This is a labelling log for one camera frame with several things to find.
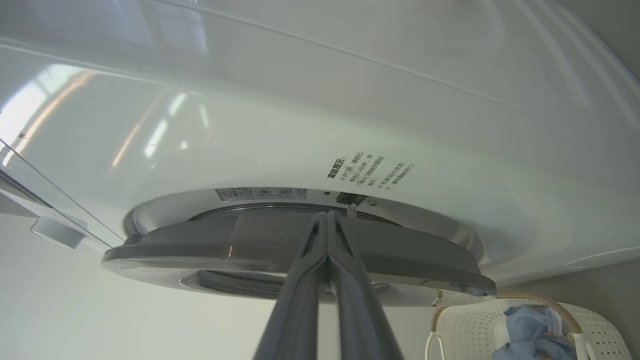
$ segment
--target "blue cloth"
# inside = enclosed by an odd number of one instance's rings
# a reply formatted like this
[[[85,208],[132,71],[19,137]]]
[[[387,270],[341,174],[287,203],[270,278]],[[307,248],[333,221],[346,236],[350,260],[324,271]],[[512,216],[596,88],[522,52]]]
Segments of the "blue cloth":
[[[556,329],[551,309],[514,306],[504,314],[511,342],[494,351],[492,360],[577,360],[563,326]]]

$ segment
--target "warning label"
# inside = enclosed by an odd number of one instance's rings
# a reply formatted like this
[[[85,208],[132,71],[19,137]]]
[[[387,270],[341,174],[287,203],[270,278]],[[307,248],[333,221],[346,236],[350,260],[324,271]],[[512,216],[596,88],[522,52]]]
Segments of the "warning label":
[[[384,156],[358,151],[354,156],[337,158],[327,177],[360,186],[391,190],[414,167],[411,163],[389,161]]]
[[[296,188],[224,188],[216,191],[222,201],[307,198],[307,189]]]

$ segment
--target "glossy white surface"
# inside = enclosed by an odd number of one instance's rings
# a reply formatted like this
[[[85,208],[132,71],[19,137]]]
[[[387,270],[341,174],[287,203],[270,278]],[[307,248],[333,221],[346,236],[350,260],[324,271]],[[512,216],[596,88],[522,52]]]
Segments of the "glossy white surface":
[[[640,88],[553,2],[16,0],[0,13],[0,138],[111,241],[141,203],[237,186],[453,217],[484,238],[499,284],[639,241]],[[358,151],[415,168],[391,190],[327,178]]]

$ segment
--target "clothes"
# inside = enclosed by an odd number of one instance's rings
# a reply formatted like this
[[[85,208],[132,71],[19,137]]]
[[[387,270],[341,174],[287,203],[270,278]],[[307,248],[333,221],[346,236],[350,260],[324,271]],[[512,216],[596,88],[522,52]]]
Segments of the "clothes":
[[[511,342],[494,351],[492,360],[577,360],[575,347],[550,308],[515,306],[504,314]]]

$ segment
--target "white washing machine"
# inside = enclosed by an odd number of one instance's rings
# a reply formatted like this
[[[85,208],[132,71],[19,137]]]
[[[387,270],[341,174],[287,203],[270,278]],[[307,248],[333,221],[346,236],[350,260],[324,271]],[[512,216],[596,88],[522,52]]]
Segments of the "white washing machine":
[[[357,197],[499,286],[640,257],[639,83],[553,1],[3,1],[0,104],[71,247]]]

